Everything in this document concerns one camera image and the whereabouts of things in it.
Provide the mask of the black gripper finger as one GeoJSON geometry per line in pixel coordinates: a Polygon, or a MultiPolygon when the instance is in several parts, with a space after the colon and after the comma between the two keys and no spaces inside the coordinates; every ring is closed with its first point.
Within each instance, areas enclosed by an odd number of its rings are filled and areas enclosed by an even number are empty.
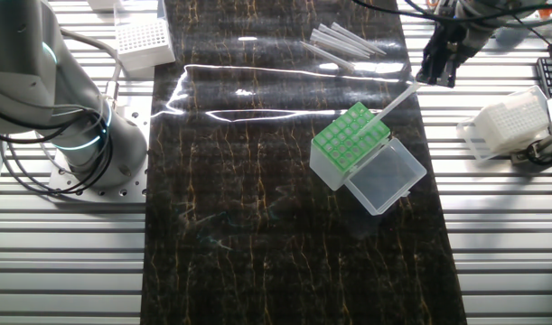
{"type": "Polygon", "coordinates": [[[438,79],[435,64],[436,60],[433,56],[423,58],[420,70],[416,74],[416,81],[427,85],[435,85],[438,79]]]}
{"type": "Polygon", "coordinates": [[[448,61],[444,65],[443,72],[437,81],[437,84],[442,87],[453,88],[456,81],[457,67],[453,61],[448,61]]]}

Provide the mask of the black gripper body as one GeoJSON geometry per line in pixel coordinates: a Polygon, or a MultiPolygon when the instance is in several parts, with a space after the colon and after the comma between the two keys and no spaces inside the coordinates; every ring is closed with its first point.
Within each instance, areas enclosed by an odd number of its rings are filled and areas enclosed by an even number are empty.
{"type": "Polygon", "coordinates": [[[452,62],[458,68],[472,58],[478,50],[467,44],[468,29],[460,24],[437,23],[423,51],[423,67],[443,67],[452,62]]]}

